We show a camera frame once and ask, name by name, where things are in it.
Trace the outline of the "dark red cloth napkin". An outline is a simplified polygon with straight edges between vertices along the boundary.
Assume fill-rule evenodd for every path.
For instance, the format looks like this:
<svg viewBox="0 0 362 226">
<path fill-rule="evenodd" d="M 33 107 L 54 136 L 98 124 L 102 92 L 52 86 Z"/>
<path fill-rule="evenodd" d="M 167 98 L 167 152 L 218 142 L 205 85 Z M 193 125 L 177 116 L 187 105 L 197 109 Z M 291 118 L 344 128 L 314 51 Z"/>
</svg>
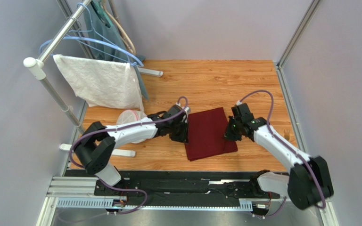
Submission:
<svg viewBox="0 0 362 226">
<path fill-rule="evenodd" d="M 222 107 L 192 113 L 188 121 L 188 143 L 185 149 L 189 161 L 238 151 L 235 141 L 224 138 L 228 121 Z"/>
</svg>

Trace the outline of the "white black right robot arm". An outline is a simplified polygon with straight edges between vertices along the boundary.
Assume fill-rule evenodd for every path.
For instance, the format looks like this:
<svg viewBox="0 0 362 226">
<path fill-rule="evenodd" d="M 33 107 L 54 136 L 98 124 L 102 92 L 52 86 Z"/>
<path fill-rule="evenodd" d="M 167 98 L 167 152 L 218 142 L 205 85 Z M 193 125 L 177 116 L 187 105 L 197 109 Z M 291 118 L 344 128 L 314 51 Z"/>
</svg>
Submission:
<svg viewBox="0 0 362 226">
<path fill-rule="evenodd" d="M 271 153 L 286 169 L 281 175 L 269 170 L 257 172 L 250 178 L 254 194 L 271 192 L 289 198 L 300 210 L 324 202 L 334 195 L 326 160 L 310 155 L 283 138 L 266 119 L 255 118 L 247 104 L 232 107 L 224 137 L 240 141 L 247 137 Z"/>
</svg>

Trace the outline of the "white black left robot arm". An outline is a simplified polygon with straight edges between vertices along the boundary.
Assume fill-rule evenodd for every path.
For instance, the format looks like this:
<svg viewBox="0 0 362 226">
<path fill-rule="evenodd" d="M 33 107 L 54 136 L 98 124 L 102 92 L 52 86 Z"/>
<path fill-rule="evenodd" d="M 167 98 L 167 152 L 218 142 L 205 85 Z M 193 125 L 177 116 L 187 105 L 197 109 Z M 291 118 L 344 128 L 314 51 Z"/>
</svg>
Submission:
<svg viewBox="0 0 362 226">
<path fill-rule="evenodd" d="M 150 114 L 126 124 L 104 126 L 97 121 L 73 143 L 70 153 L 75 154 L 87 174 L 114 186 L 122 180 L 117 168 L 109 162 L 114 149 L 128 143 L 163 136 L 186 144 L 189 113 L 188 106 L 175 104 L 168 111 Z"/>
</svg>

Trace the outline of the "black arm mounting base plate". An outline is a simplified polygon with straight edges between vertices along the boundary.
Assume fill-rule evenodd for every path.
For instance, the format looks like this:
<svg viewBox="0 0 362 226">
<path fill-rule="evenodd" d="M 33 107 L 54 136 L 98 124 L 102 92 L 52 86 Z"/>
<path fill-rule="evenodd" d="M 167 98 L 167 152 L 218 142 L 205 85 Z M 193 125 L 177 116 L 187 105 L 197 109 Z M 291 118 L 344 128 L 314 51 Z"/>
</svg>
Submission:
<svg viewBox="0 0 362 226">
<path fill-rule="evenodd" d="M 278 199 L 279 194 L 254 194 L 250 178 L 257 172 L 199 171 L 120 171 L 123 179 L 112 190 L 102 182 L 93 185 L 93 195 L 123 196 L 127 204 L 139 204 L 148 194 L 146 205 L 182 207 L 237 207 L 239 200 Z"/>
</svg>

